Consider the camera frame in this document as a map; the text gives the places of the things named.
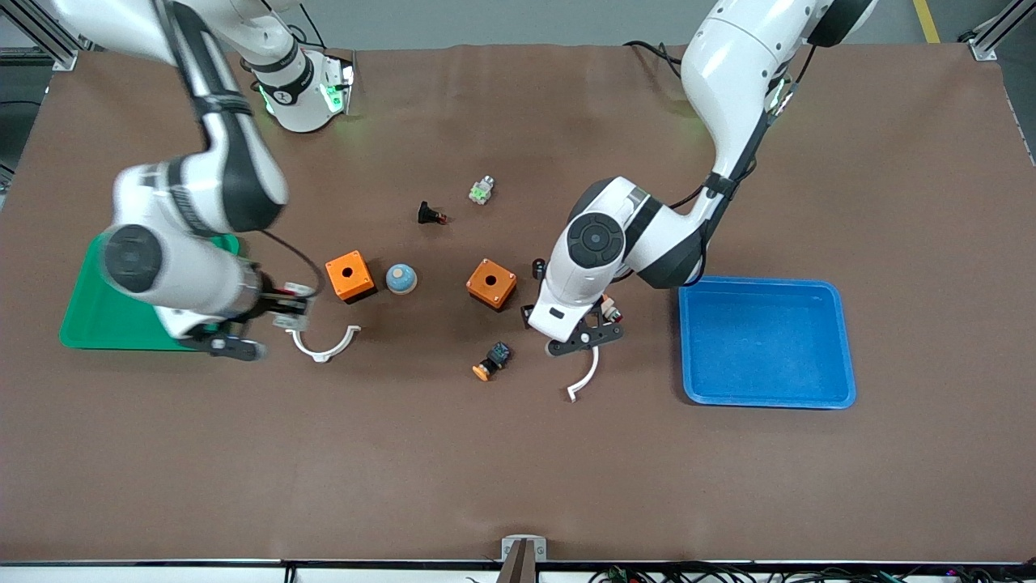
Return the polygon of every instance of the brown tabletop surface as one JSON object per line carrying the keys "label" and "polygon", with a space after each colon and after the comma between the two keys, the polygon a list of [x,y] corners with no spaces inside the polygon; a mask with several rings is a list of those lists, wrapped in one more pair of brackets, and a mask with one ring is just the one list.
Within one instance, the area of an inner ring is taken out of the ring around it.
{"label": "brown tabletop surface", "polygon": [[[1033,554],[1036,173],[995,63],[822,50],[717,231],[713,274],[841,291],[859,397],[839,412],[689,404],[675,295],[636,278],[577,404],[588,354],[523,330],[529,263],[589,183],[672,201],[708,173],[663,63],[458,47],[358,65],[353,117],[293,135],[258,115],[292,188],[275,232],[419,272],[405,297],[324,294],[312,347],[364,329],[322,366],[268,317],[258,363],[60,345],[116,173],[201,140],[171,67],[85,54],[54,77],[0,213],[0,558],[478,558],[514,532],[557,559]],[[418,225],[421,200],[455,222]],[[312,281],[244,236],[278,280]],[[503,314],[465,293],[483,257],[520,276]],[[484,384],[470,368],[497,341],[515,357]]]}

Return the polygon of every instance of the green plastic bin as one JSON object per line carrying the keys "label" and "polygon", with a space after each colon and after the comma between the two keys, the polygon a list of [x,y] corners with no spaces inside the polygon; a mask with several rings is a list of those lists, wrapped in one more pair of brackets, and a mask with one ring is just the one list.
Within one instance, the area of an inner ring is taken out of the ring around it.
{"label": "green plastic bin", "polygon": [[[86,250],[58,334],[61,344],[69,349],[193,352],[169,338],[154,307],[123,296],[105,281],[98,258],[103,236],[94,237]],[[211,240],[235,255],[240,252],[240,241],[232,234]]]}

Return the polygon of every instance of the blue plastic bin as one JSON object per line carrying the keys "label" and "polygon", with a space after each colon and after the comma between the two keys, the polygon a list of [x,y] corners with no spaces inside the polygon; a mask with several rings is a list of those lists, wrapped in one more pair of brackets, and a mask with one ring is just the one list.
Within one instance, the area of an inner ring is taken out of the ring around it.
{"label": "blue plastic bin", "polygon": [[701,405],[845,409],[856,401],[838,290],[704,276],[680,289],[684,391]]}

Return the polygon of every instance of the orange block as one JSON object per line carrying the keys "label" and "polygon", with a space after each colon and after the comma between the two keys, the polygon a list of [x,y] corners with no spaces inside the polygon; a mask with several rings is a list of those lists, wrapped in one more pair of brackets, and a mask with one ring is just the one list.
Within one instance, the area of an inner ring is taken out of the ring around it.
{"label": "orange block", "polygon": [[483,259],[467,280],[467,291],[476,300],[500,312],[517,285],[515,273],[489,259]]}
{"label": "orange block", "polygon": [[359,251],[332,259],[325,266],[327,276],[330,278],[330,284],[335,288],[335,295],[346,304],[358,302],[378,290],[370,269],[367,268],[367,261]]}

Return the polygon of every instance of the gray floor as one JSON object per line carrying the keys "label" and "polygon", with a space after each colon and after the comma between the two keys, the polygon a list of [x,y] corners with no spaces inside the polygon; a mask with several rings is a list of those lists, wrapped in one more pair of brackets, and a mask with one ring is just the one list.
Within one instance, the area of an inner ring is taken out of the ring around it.
{"label": "gray floor", "polygon": [[[311,16],[329,46],[357,50],[434,49],[454,45],[620,45],[640,38],[684,43],[712,0],[309,0]],[[932,17],[944,42],[996,14],[1006,0],[936,0]],[[284,14],[309,30],[298,8]],[[913,0],[882,0],[854,42],[924,42]],[[0,47],[24,45],[0,17]],[[1036,18],[998,51],[1021,127],[1036,141]],[[39,100],[51,72],[45,67],[0,66],[0,100]],[[17,168],[35,108],[0,106],[0,163]]]}

